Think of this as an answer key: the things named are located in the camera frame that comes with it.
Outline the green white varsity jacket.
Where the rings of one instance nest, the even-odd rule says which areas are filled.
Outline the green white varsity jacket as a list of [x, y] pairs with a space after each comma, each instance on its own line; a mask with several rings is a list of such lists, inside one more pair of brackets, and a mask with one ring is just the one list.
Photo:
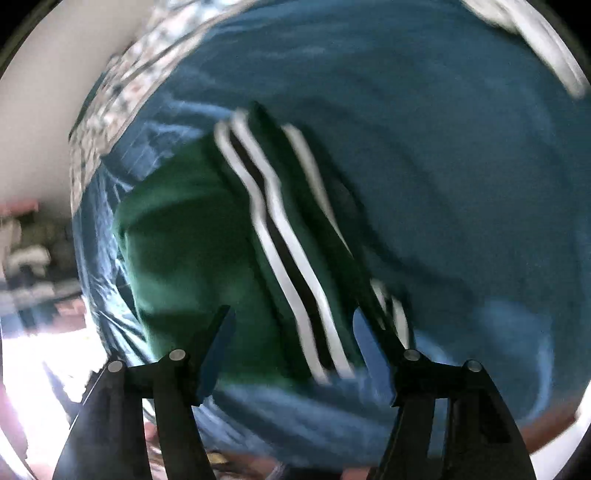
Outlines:
[[365, 362], [353, 314], [410, 329], [335, 214], [325, 154], [260, 104], [218, 121], [119, 204], [115, 236], [155, 357], [235, 312], [224, 384], [351, 380]]

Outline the pile of clothes on rack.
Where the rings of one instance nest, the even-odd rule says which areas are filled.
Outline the pile of clothes on rack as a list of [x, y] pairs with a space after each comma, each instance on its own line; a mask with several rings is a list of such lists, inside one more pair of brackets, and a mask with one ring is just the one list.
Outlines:
[[36, 200], [1, 205], [1, 334], [58, 334], [85, 327], [71, 221]]

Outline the blue striped bed sheet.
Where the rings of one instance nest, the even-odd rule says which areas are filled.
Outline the blue striped bed sheet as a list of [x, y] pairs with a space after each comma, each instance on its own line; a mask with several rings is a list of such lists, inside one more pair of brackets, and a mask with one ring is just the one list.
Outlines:
[[[110, 354], [151, 353], [114, 230], [125, 196], [238, 109], [311, 137], [335, 214], [430, 360], [488, 371], [535, 452], [590, 383], [590, 94], [463, 1], [255, 1], [209, 31], [102, 157], [73, 214]], [[310, 476], [372, 468], [397, 409], [367, 365], [328, 384], [224, 384], [204, 447]]]

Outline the plaid checked blanket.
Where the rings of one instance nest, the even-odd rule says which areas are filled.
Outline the plaid checked blanket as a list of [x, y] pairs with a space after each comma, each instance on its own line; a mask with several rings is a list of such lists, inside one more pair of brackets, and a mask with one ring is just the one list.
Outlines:
[[255, 1], [158, 1], [131, 45], [111, 58], [69, 134], [70, 207], [75, 213], [102, 157], [181, 60], [219, 23]]

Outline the white crumpled garment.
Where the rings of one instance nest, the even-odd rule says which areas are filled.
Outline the white crumpled garment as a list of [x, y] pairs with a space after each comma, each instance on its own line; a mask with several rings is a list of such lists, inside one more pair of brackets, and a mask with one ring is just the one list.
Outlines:
[[463, 1], [489, 25], [518, 35], [575, 99], [590, 94], [590, 60], [558, 16], [542, 1]]

